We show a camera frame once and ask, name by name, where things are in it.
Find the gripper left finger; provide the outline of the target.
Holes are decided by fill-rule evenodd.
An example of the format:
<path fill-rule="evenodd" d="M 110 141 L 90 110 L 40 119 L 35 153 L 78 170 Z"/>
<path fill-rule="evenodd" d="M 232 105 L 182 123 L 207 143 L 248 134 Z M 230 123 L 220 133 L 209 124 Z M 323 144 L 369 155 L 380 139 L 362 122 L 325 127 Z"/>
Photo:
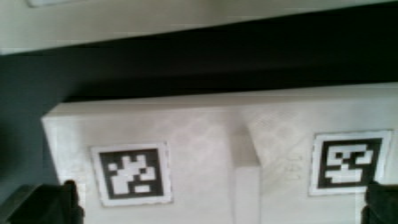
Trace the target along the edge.
<path fill-rule="evenodd" d="M 0 224 L 83 224 L 78 189 L 62 185 L 23 185 L 0 205 Z"/>

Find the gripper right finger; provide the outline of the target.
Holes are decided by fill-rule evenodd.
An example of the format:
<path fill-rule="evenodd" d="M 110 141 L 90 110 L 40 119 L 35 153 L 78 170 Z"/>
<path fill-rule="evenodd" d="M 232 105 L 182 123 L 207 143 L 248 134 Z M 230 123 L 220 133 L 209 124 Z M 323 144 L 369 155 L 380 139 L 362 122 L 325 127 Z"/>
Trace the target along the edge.
<path fill-rule="evenodd" d="M 364 194 L 360 224 L 398 224 L 398 184 L 371 182 Z"/>

